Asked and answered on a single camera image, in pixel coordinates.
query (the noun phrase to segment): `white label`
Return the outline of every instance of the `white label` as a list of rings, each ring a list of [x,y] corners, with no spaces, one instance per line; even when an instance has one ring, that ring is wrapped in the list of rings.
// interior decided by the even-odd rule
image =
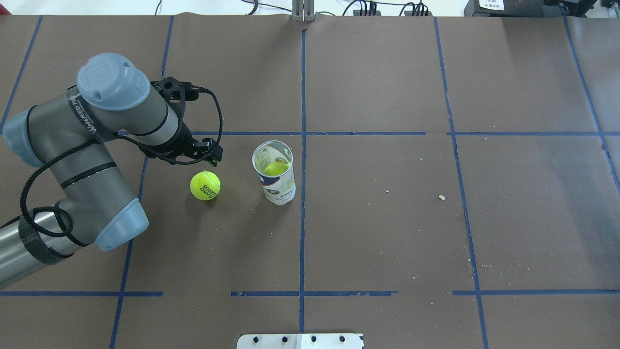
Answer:
[[[504,11],[503,0],[479,0],[480,7],[490,10]]]

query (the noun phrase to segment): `black strap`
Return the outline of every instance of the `black strap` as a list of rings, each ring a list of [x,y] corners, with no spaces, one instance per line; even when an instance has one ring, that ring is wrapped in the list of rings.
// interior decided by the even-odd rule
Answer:
[[[69,101],[69,107],[71,107],[73,114],[97,142],[104,143],[116,139],[116,136],[96,118],[77,86],[67,89],[67,101]]]
[[[62,255],[53,248],[47,247],[37,231],[26,222],[24,216],[20,216],[19,218],[19,237],[22,239],[22,243],[26,250],[41,263],[53,265],[73,256],[73,253],[70,255]]]

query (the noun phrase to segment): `metal plate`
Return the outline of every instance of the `metal plate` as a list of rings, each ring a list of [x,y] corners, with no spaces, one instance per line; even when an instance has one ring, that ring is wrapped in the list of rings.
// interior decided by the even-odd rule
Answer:
[[[298,333],[278,335],[243,335],[237,349],[363,349],[364,335],[359,333]]]

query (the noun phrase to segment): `cable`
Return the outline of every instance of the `cable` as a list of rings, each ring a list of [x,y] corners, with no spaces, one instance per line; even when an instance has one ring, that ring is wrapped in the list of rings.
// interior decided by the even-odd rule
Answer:
[[[364,4],[364,6],[366,6],[366,1],[363,1],[363,0],[354,0],[354,1],[350,2],[349,5],[345,8],[345,10],[342,13],[342,15],[344,16],[345,14],[347,14],[347,10],[349,10],[349,7],[351,7],[351,5],[355,4],[356,2],[360,3],[360,15],[361,15],[361,5],[362,5],[362,3]]]
[[[215,146],[213,147],[213,149],[208,152],[206,155],[204,155],[203,157],[193,160],[193,161],[176,161],[173,159],[170,159],[168,157],[166,157],[164,154],[162,153],[158,153],[156,151],[154,151],[153,149],[151,149],[151,147],[149,147],[146,144],[140,143],[137,140],[133,139],[133,138],[129,138],[127,136],[123,136],[123,135],[117,135],[118,139],[122,139],[122,140],[126,140],[128,142],[131,142],[135,145],[138,146],[138,148],[140,148],[140,150],[142,150],[145,153],[149,153],[152,156],[155,156],[156,158],[160,159],[160,160],[164,160],[165,162],[171,164],[171,165],[193,165],[195,163],[199,163],[203,160],[206,160],[209,156],[211,156],[211,154],[213,154],[213,152],[219,147],[219,141],[222,138],[222,128],[223,128],[223,124],[224,124],[224,117],[222,116],[222,109],[219,107],[219,102],[218,102],[218,98],[215,96],[215,93],[213,93],[213,91],[211,91],[210,89],[207,88],[203,88],[203,87],[196,87],[198,89],[198,93],[207,93],[209,94],[212,98],[213,101],[215,102],[215,106],[218,108],[218,116],[219,116],[219,130],[218,130],[218,139],[215,141]]]
[[[376,4],[381,4],[381,5],[392,5],[392,6],[403,6],[403,5],[405,5],[405,4],[394,4],[393,2],[381,2],[381,1],[374,1],[374,2]]]
[[[405,9],[407,8],[407,6],[411,5],[413,7],[413,9],[411,11],[415,11],[415,4],[412,2],[408,2],[406,4],[403,5],[402,9],[401,9],[401,13],[398,14],[398,16],[402,16],[402,13],[405,12]]]
[[[39,177],[39,175],[41,175],[45,170],[52,167],[55,163],[59,162],[60,160],[66,158],[67,156],[73,153],[79,152],[80,150],[86,147],[89,147],[97,143],[98,142],[96,140],[91,139],[88,142],[84,142],[78,145],[77,147],[67,150],[66,152],[56,156],[54,159],[48,161],[43,166],[39,167],[39,169],[35,171],[32,174],[32,176],[30,176],[30,178],[26,181],[26,184],[24,185],[24,188],[22,189],[22,195],[19,199],[19,209],[22,212],[22,217],[24,217],[24,220],[26,221],[26,223],[28,223],[28,225],[31,226],[36,232],[42,233],[49,237],[65,237],[69,235],[71,231],[73,230],[73,220],[71,219],[71,216],[69,216],[67,211],[59,207],[44,206],[44,207],[36,207],[35,209],[32,210],[32,214],[36,215],[36,213],[39,213],[39,212],[58,213],[59,215],[63,216],[63,218],[65,218],[67,221],[65,225],[66,226],[65,229],[60,233],[54,233],[52,231],[47,230],[46,228],[43,228],[37,223],[35,223],[34,218],[30,216],[30,213],[28,212],[28,207],[26,206],[26,201],[28,199],[28,193],[30,192],[30,188],[32,187],[32,184],[34,183],[35,179]]]
[[[247,2],[248,4],[253,4],[254,3],[253,0],[241,0],[241,1]],[[280,10],[283,10],[283,11],[293,12],[292,10],[285,9],[284,7],[280,7],[280,6],[276,6],[276,5],[270,5],[270,4],[262,4],[260,2],[259,2],[259,6],[269,6],[269,7],[275,8],[275,9],[280,9]]]
[[[259,8],[259,0],[254,0],[254,8],[247,15],[248,16],[253,15],[258,8]]]
[[[157,7],[155,7],[155,16],[157,15],[157,11],[159,10],[159,6],[161,6],[161,2],[163,0],[159,0],[159,4],[157,4]]]

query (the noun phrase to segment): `yellow tennis ball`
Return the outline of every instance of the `yellow tennis ball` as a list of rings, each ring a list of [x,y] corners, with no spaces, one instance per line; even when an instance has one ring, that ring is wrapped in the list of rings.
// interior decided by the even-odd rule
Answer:
[[[192,177],[190,191],[199,200],[211,200],[219,194],[219,178],[213,172],[199,172]]]

